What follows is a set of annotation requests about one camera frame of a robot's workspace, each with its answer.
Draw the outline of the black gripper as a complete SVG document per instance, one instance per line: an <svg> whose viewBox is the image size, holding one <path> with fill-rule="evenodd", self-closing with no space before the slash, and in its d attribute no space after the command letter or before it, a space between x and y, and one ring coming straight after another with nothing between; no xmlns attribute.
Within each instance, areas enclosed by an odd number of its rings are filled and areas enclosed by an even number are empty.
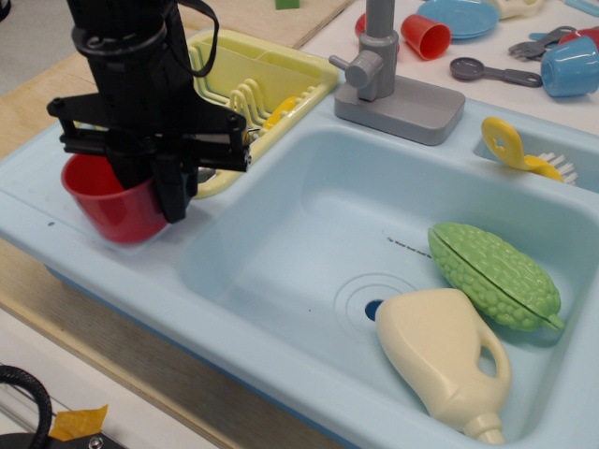
<svg viewBox="0 0 599 449"><path fill-rule="evenodd" d="M240 114L202 100L171 110L197 75L181 31L143 27L110 36L76 27L72 38L97 91L57 97L47 106L63 126L67 152L106 156L125 190L153 175L168 223L185 218L197 194L197 167L244 171L249 166Z"/></svg>

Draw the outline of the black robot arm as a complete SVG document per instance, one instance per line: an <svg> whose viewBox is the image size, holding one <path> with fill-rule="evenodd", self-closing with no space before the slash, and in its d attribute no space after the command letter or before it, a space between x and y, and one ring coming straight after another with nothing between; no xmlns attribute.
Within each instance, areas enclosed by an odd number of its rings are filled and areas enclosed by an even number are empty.
<svg viewBox="0 0 599 449"><path fill-rule="evenodd" d="M178 1L71 1L72 39L86 58L94 94L47 106L62 125L66 152L104 156L123 188L147 180L165 219L185 217L202 167L244 171L251 162L247 121L201 98L217 40L191 66Z"/></svg>

